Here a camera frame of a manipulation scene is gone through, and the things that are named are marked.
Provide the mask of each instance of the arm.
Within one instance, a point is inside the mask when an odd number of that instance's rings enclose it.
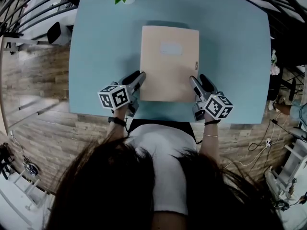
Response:
[[[125,114],[127,110],[127,105],[123,106],[114,111],[113,117],[117,117],[125,121]],[[124,137],[124,127],[122,125],[110,123],[109,128],[106,133],[106,137],[109,137],[111,140],[116,140]]]
[[[273,106],[283,114],[290,115],[291,105],[273,103]]]
[[[209,114],[205,113],[206,122],[214,120]],[[210,156],[219,163],[219,140],[217,137],[217,124],[209,124],[205,126],[200,153]]]

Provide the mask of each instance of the bracelet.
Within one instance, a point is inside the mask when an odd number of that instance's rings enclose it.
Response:
[[[218,136],[212,136],[212,135],[207,135],[205,133],[203,133],[204,136],[211,136],[211,137],[218,137]]]
[[[209,122],[207,122],[207,123],[205,123],[205,126],[206,125],[210,125],[210,124],[217,124],[217,123],[219,123],[221,120],[212,120],[212,121],[209,121]]]

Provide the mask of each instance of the black and white marker cube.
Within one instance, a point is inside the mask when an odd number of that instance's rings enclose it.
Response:
[[[125,85],[109,85],[98,92],[103,108],[116,110],[130,102]]]
[[[212,94],[203,109],[218,120],[227,118],[233,108],[234,106],[225,96]]]

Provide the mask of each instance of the light blue table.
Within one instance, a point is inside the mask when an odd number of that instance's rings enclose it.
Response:
[[[71,112],[110,116],[97,91],[140,69],[143,25],[200,31],[199,74],[235,106],[225,123],[260,123],[270,79],[267,15],[245,0],[81,0],[71,41]],[[194,122],[192,103],[139,100],[135,118]]]

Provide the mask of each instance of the white wall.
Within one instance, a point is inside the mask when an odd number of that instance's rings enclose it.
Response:
[[[41,2],[43,0],[31,0],[30,2],[28,2],[28,6],[27,8],[25,8],[24,12],[27,12],[29,9],[31,9],[32,7],[34,7],[36,4],[38,4],[39,2]],[[26,15],[25,17],[23,17],[21,19],[21,23],[24,23],[26,20],[28,20],[29,18],[33,17],[34,15],[38,14],[39,12],[41,12],[42,10],[47,9],[48,7],[50,7],[51,5],[55,5],[57,3],[59,3],[61,0],[51,0],[47,3],[45,3],[44,5],[38,7],[37,9],[33,10],[32,12],[30,12],[28,15]],[[34,20],[30,21],[29,23],[25,24],[23,27],[21,27],[19,29],[19,31],[21,31],[23,28],[26,28],[28,25],[48,16],[51,15],[53,13],[56,13],[58,10],[58,8],[49,10],[48,12],[38,16],[37,18],[35,18]],[[74,21],[75,21],[75,17],[76,17],[76,13],[77,13],[78,9],[72,10],[72,11],[68,11],[59,15],[56,15],[52,18],[49,18],[29,29],[27,29],[26,31],[23,32],[23,37],[25,39],[33,39],[37,36],[46,34],[47,31],[49,30],[49,28],[56,22],[60,22],[63,25],[73,25]]]
[[[43,206],[36,208],[30,199],[13,184],[18,175],[18,173],[14,173],[8,181],[0,175],[0,224],[6,230],[40,230],[44,220],[46,222],[48,218],[49,210],[47,208],[51,207],[54,196],[47,195]],[[22,189],[26,189],[29,185],[24,178],[19,179],[17,184]],[[40,198],[43,196],[43,192],[35,188],[31,196]]]

